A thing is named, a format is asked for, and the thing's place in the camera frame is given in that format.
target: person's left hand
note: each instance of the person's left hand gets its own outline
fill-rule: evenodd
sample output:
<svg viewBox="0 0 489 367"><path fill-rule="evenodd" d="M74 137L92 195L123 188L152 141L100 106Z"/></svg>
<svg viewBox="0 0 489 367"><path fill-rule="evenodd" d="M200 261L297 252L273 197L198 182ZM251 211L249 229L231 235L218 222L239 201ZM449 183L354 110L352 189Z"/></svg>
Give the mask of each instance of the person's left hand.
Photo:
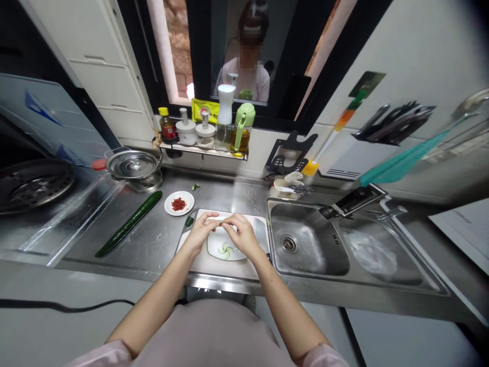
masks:
<svg viewBox="0 0 489 367"><path fill-rule="evenodd" d="M197 257L197 255L202 250L202 245L204 244L205 239L209 236L211 231L215 232L215 229L219 227L221 224L220 221L217 220L207 220L207 218L218 217L219 213L216 212L207 212L202 214L194 223L190 234L182 245L181 250L184 250L190 254L193 258Z"/></svg>

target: hand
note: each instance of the hand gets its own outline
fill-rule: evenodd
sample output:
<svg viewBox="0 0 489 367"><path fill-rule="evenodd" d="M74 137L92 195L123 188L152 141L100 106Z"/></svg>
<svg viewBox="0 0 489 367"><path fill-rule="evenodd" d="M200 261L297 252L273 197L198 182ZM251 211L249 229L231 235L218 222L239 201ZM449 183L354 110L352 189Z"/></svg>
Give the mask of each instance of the hand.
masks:
<svg viewBox="0 0 489 367"><path fill-rule="evenodd" d="M220 221L217 220L206 220L211 217L218 217L219 213L216 212L207 212L202 214L194 223L190 234L182 245L181 250L187 251L190 256L196 258L197 255L202 250L202 245L204 244L205 239L209 236L211 231L215 232L215 229L219 227L221 224Z"/></svg>
<svg viewBox="0 0 489 367"><path fill-rule="evenodd" d="M238 250L245 254L251 261L263 252L256 241L253 225L241 214L235 213L231 217L226 218L222 226ZM235 226L238 231L235 232L232 226Z"/></svg>

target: plastic bag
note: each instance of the plastic bag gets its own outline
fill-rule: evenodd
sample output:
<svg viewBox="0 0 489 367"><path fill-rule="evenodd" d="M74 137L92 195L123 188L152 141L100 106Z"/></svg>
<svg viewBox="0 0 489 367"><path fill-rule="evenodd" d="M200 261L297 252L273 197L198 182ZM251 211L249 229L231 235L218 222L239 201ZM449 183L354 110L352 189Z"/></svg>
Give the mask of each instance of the plastic bag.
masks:
<svg viewBox="0 0 489 367"><path fill-rule="evenodd" d="M396 254L368 233L352 230L345 234L353 254L369 273L393 275L397 271Z"/></svg>

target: red bottle cap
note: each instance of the red bottle cap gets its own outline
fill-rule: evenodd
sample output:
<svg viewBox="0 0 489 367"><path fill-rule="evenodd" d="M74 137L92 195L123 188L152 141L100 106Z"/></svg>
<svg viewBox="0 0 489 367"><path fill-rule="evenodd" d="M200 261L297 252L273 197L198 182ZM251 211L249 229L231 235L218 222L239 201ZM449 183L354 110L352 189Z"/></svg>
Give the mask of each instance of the red bottle cap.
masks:
<svg viewBox="0 0 489 367"><path fill-rule="evenodd" d="M106 162L107 162L106 159L96 160L94 163L92 163L92 168L95 171L103 171L105 169Z"/></svg>

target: white plate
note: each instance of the white plate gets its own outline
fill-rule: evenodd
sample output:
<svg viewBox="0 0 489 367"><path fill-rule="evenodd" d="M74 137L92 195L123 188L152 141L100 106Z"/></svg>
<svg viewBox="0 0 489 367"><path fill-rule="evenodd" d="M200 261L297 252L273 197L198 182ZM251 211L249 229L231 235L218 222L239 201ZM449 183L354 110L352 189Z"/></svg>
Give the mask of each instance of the white plate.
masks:
<svg viewBox="0 0 489 367"><path fill-rule="evenodd" d="M207 252L209 255L225 261L246 259L245 254L236 248L228 233L222 227L217 227L215 232L209 233L207 237Z"/></svg>
<svg viewBox="0 0 489 367"><path fill-rule="evenodd" d="M175 199L181 198L185 201L185 207L180 211L174 211L172 207L172 202ZM169 195L165 200L165 210L168 214L172 216L181 216L190 212L190 210L194 207L195 199L190 192L187 191L177 191L173 194Z"/></svg>

